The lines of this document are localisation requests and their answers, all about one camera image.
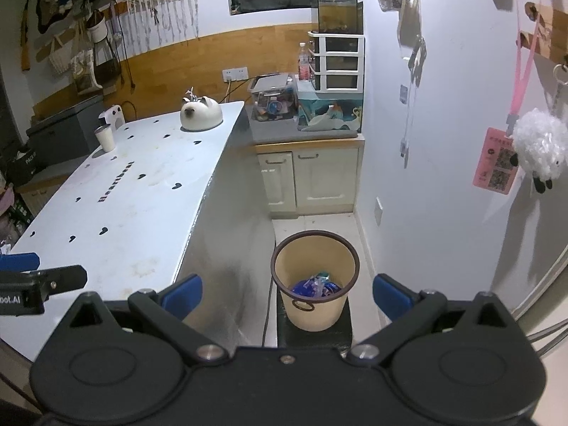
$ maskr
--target pink badge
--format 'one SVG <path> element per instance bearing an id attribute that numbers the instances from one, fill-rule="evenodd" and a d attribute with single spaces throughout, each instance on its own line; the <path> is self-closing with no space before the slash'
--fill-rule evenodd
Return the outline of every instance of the pink badge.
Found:
<path id="1" fill-rule="evenodd" d="M 513 139 L 506 137 L 505 131 L 487 129 L 473 185 L 507 195 L 518 170 L 510 162 L 514 154 Z"/>

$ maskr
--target blue plastic wrapper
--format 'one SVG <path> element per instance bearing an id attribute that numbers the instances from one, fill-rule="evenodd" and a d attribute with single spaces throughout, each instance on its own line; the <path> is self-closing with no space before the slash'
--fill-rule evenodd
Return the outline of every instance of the blue plastic wrapper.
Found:
<path id="1" fill-rule="evenodd" d="M 340 290 L 341 287 L 329 279 L 327 272 L 320 272 L 307 280 L 300 280 L 292 288 L 293 293 L 305 297 L 325 297 Z"/>

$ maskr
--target trash can ring handle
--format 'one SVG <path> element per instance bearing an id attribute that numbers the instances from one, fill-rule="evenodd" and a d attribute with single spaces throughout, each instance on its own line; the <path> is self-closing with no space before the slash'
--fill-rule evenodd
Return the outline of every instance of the trash can ring handle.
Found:
<path id="1" fill-rule="evenodd" d="M 300 306 L 299 303 L 307 304 L 310 307 L 308 309 L 306 309 L 305 307 Z M 311 312 L 314 309 L 316 309 L 316 307 L 312 303 L 306 303 L 305 301 L 298 301 L 297 299 L 293 299 L 292 304 L 294 305 L 294 307 L 296 309 L 300 309 L 301 311 L 304 311 L 304 312 Z"/>

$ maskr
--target white cup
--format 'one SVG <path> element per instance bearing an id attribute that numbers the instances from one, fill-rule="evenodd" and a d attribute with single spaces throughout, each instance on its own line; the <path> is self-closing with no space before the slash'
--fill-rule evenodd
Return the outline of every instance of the white cup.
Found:
<path id="1" fill-rule="evenodd" d="M 116 147 L 113 138 L 113 129 L 111 125 L 103 125 L 95 130 L 95 136 L 103 146 L 103 151 L 110 152 Z"/>

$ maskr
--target qr code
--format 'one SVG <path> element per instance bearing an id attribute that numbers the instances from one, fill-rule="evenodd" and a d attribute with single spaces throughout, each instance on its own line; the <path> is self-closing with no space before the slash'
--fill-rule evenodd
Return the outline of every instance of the qr code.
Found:
<path id="1" fill-rule="evenodd" d="M 510 162 L 510 158 L 513 155 L 515 155 L 515 151 L 513 151 L 512 149 L 501 148 L 501 150 L 499 151 L 499 156 L 497 157 L 497 163 L 495 163 L 495 166 L 497 168 L 503 168 L 504 170 L 512 170 L 513 165 Z"/>
<path id="2" fill-rule="evenodd" d="M 509 182 L 510 174 L 504 171 L 494 170 L 491 174 L 488 187 L 496 191 L 504 192 Z"/>

